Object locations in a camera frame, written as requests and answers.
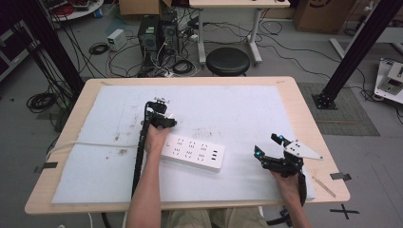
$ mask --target white power strip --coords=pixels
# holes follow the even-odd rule
[[[220,172],[224,152],[225,147],[222,145],[169,134],[165,140],[162,158]]]

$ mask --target black metal pole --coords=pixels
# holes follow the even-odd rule
[[[329,83],[319,95],[313,95],[317,108],[327,109],[334,104],[338,92],[347,83],[355,69],[402,6],[402,0],[381,0],[378,3],[372,16],[357,35]]]
[[[14,3],[34,38],[39,40],[66,80],[73,92],[72,99],[77,100],[83,90],[84,81],[71,62],[56,32],[50,26],[41,4],[38,0],[14,0]]]

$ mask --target white desk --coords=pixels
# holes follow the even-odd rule
[[[350,198],[349,191],[343,180],[332,180],[329,174],[338,173],[336,164],[329,149],[315,124],[308,106],[304,102],[297,83],[291,77],[200,77],[172,79],[94,79],[86,82],[72,113],[70,114],[56,146],[76,141],[81,128],[102,86],[275,86],[283,101],[290,124],[297,139],[313,148],[322,155],[324,161],[305,160],[308,172],[315,176],[313,186],[316,198],[310,203],[327,201],[346,201]],[[29,197],[26,205],[28,214],[61,214],[84,212],[122,212],[128,209],[128,203],[91,203],[91,204],[52,204],[52,198],[62,176],[71,146],[55,151],[49,162],[58,162],[56,168],[44,169]],[[207,201],[207,202],[167,202],[164,210],[184,208],[233,207],[265,204],[280,204],[280,201]]]
[[[265,8],[287,8],[290,7],[290,3],[288,1],[279,2],[277,0],[190,0],[189,4],[193,8],[199,9],[199,41],[198,41],[198,49],[199,49],[199,61],[201,65],[205,64],[205,51],[204,51],[204,42],[202,37],[202,22],[203,22],[203,14],[202,10],[205,8],[255,8],[255,17],[254,17],[254,25],[252,28],[251,34],[248,36],[247,42],[249,47],[252,49],[253,53],[253,63],[260,64],[262,62],[260,53],[258,51],[258,47],[255,43],[256,33],[259,28],[259,19],[261,15],[262,9]]]

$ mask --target black tape mark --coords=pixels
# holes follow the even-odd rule
[[[341,208],[343,210],[330,209],[330,212],[344,213],[344,215],[346,216],[346,219],[349,219],[349,215],[347,213],[359,214],[359,212],[357,212],[357,211],[346,210],[346,208],[344,207],[344,204],[341,204]]]
[[[332,177],[333,180],[343,179],[344,181],[349,181],[349,180],[352,179],[350,174],[343,174],[341,172],[340,173],[330,174],[330,176]]]

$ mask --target black stool seat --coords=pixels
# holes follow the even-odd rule
[[[207,68],[219,76],[240,76],[248,70],[249,57],[233,47],[220,47],[211,51],[205,60]]]

